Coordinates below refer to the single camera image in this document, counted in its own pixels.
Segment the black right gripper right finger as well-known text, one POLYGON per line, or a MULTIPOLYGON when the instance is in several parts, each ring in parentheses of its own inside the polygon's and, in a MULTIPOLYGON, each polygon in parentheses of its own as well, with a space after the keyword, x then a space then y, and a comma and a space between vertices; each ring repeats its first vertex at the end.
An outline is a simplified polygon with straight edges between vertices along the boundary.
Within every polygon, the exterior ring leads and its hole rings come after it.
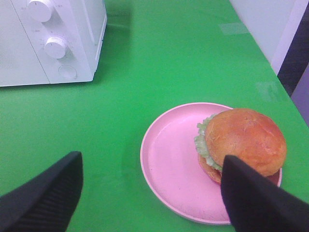
POLYGON ((221 195, 237 232, 307 232, 309 205, 233 155, 224 159, 221 195))

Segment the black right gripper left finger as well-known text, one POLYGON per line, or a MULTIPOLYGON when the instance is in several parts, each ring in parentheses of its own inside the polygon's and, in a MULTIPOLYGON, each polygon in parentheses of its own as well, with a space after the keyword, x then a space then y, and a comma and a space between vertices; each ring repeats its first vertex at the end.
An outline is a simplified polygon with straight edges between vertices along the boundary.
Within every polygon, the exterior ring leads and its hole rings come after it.
POLYGON ((83 189, 83 158, 73 151, 0 198, 2 232, 64 232, 83 189))

